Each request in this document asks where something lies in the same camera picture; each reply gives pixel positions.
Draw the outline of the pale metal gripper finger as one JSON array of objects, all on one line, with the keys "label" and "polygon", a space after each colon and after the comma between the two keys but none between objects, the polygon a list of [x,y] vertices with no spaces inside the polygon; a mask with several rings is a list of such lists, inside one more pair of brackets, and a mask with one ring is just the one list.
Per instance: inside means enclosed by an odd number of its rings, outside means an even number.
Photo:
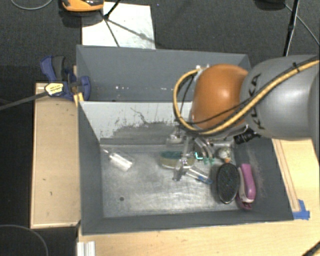
[{"label": "pale metal gripper finger", "polygon": [[194,159],[187,159],[184,162],[184,173],[186,174],[195,165]]},{"label": "pale metal gripper finger", "polygon": [[179,160],[175,167],[174,167],[174,171],[173,171],[173,180],[174,181],[180,181],[181,177],[184,175],[184,161],[183,160]]}]

